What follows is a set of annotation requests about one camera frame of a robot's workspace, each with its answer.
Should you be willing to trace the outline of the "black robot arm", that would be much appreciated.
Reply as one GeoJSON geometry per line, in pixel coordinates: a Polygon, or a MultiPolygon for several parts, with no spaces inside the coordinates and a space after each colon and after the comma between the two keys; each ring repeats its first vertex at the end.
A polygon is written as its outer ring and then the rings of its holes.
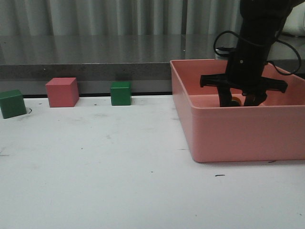
{"type": "Polygon", "coordinates": [[[233,99],[231,89],[239,89],[245,96],[244,106],[258,106],[267,99],[267,91],[285,93],[288,84],[283,80],[263,77],[270,49],[278,42],[287,17],[301,0],[242,0],[240,14],[243,18],[234,48],[213,47],[220,57],[227,58],[224,73],[201,75],[200,86],[217,88],[221,107],[240,106],[233,99]]]}

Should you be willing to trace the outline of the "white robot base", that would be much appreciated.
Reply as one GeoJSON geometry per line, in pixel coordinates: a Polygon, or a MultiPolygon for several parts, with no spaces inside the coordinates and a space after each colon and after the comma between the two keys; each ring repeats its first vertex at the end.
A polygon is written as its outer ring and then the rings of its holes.
{"type": "Polygon", "coordinates": [[[305,35],[305,11],[293,10],[287,17],[283,33],[296,37],[305,35]]]}

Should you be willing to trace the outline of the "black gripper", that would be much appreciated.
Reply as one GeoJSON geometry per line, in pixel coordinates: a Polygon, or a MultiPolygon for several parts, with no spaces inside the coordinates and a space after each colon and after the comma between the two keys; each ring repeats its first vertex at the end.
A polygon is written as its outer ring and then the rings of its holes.
{"type": "Polygon", "coordinates": [[[288,87],[285,81],[263,77],[270,48],[239,42],[229,53],[225,73],[201,75],[200,86],[218,87],[220,107],[232,106],[230,88],[247,94],[244,106],[259,106],[266,100],[267,90],[285,93],[288,87]]]}

